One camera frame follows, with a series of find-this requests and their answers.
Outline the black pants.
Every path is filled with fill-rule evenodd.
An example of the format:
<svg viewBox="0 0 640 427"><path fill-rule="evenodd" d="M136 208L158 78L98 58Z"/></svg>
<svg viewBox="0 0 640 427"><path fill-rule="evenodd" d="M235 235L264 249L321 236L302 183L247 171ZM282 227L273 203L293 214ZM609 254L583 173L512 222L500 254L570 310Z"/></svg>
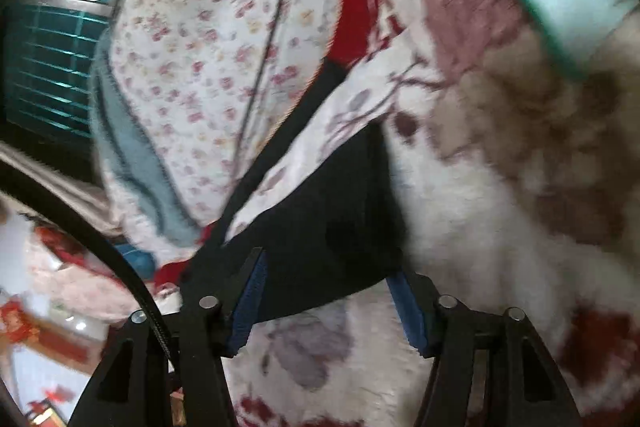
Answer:
<svg viewBox="0 0 640 427"><path fill-rule="evenodd" d="M404 238L390 187L390 165L382 126L366 124L312 168L276 205L259 211L233 239L233 218L270 176L294 178L286 154L317 136L311 119L329 97L346 87L347 72L323 62L311 86L264 146L231 194L209 239L182 274L181 313L198 315L204 296L215 296L241 269L246 257L265 253L265 287L258 321L324 306L362 291L396 273Z"/></svg>

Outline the red white floral fleece blanket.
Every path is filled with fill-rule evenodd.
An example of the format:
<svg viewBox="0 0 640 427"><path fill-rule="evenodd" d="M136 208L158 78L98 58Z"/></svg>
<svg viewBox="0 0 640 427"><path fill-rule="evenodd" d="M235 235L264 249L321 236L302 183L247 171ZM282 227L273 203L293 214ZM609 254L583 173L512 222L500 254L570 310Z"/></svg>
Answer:
<svg viewBox="0 0 640 427"><path fill-rule="evenodd" d="M475 309L522 308L585 426L639 421L639 5L570 78L521 0L343 0L367 41L228 239L378 121L407 260Z"/></svg>

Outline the teal fuzzy towel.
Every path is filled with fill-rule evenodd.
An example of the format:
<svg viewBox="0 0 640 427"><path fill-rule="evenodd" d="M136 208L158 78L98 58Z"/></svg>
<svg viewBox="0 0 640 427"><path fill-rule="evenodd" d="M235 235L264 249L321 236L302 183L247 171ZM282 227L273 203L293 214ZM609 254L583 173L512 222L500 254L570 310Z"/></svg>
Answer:
<svg viewBox="0 0 640 427"><path fill-rule="evenodd" d="M134 198L155 233L178 247L193 246L201 228L186 211L149 137L120 92L108 52L111 35L99 38L89 72L89 120L96 151L116 182Z"/></svg>

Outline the small-flower print quilt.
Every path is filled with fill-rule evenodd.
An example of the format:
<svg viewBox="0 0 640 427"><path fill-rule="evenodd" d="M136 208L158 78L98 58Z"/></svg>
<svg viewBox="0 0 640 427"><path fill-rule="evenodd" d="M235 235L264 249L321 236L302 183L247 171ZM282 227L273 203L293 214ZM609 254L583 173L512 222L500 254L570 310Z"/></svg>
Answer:
<svg viewBox="0 0 640 427"><path fill-rule="evenodd" d="M162 166L164 217L104 162L131 243L159 265L191 257L235 185L316 75L340 0L124 0L111 36L119 92Z"/></svg>

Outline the green barred window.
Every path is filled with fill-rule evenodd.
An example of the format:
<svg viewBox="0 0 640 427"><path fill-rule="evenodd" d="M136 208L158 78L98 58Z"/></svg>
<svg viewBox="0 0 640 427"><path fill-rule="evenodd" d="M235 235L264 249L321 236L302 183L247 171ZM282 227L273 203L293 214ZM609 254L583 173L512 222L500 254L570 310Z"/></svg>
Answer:
<svg viewBox="0 0 640 427"><path fill-rule="evenodd" d="M4 113L41 138L91 143L88 77L112 0L14 0L4 40Z"/></svg>

